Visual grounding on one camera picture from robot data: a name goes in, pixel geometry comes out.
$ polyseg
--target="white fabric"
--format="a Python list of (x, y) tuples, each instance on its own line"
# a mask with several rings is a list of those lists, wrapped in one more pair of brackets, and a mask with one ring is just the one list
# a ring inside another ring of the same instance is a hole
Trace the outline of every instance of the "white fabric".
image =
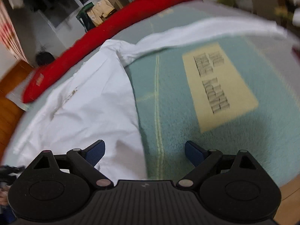
[(123, 67), (149, 52), (206, 41), (222, 35), (280, 35), (286, 31), (261, 19), (212, 18), (151, 34), (136, 45), (107, 40), (91, 59), (49, 95), (14, 148), (18, 165), (42, 150), (64, 154), (98, 139), (106, 153), (96, 168), (114, 183), (146, 178), (134, 95)]
[(300, 26), (300, 8), (295, 9), (293, 17), (293, 25)]

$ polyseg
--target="red fabric roll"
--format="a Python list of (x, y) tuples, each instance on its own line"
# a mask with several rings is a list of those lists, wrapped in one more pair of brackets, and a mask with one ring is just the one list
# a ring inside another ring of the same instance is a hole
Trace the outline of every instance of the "red fabric roll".
[(23, 94), (23, 102), (37, 99), (59, 80), (72, 66), (121, 30), (176, 4), (191, 0), (135, 0), (113, 14), (98, 27), (88, 31), (49, 65), (40, 67)]

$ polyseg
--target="red cushion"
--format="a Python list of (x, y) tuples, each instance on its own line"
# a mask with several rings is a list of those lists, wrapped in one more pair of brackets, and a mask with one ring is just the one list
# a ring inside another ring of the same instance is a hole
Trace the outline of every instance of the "red cushion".
[(60, 79), (72, 66), (121, 30), (176, 4), (191, 0), (135, 0), (98, 27), (88, 31), (80, 40), (49, 65), (37, 69), (26, 87), (23, 102), (37, 99)]

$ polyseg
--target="striped curtain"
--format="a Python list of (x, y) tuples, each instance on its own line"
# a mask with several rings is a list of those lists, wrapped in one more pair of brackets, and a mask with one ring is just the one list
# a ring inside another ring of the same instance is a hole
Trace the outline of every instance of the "striped curtain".
[(0, 42), (4, 44), (7, 50), (10, 51), (18, 61), (23, 60), (28, 62), (3, 0), (0, 0)]

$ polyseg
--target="wooden floor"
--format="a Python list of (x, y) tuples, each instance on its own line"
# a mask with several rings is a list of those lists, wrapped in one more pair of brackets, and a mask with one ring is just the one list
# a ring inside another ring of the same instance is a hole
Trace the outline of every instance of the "wooden floor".
[(279, 225), (295, 225), (300, 221), (300, 175), (280, 190), (282, 202), (274, 219)]

